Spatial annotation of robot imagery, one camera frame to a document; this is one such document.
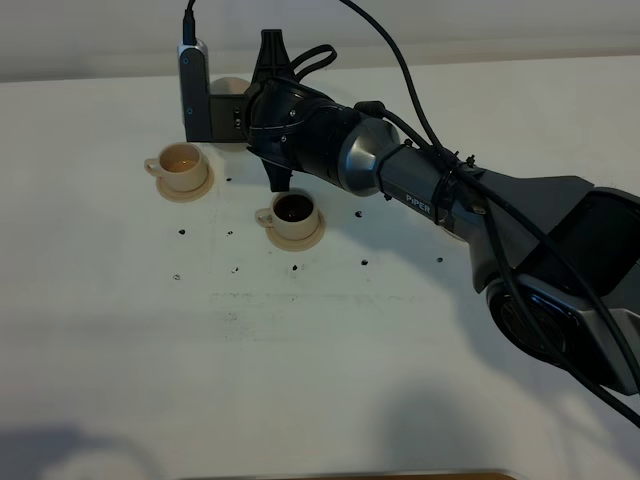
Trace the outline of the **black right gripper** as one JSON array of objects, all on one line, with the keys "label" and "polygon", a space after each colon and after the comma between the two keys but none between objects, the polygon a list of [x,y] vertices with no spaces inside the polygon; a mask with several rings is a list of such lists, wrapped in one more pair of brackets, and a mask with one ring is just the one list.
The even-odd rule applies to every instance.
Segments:
[{"label": "black right gripper", "polygon": [[360,114],[302,83],[336,59],[334,47],[323,44],[291,60],[280,30],[261,32],[243,132],[247,150],[261,159],[274,193],[289,191],[295,172],[340,184],[340,151]]}]

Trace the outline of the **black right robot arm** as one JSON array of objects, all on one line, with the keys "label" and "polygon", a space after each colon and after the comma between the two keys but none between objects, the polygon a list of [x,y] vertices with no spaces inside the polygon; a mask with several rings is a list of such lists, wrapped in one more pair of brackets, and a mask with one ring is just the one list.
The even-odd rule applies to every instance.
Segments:
[{"label": "black right robot arm", "polygon": [[336,58],[261,48],[242,126],[275,192],[295,172],[383,194],[467,244],[472,282],[526,354],[625,395],[639,390],[639,200],[576,176],[514,178],[401,141],[378,102],[353,107],[302,84]]}]

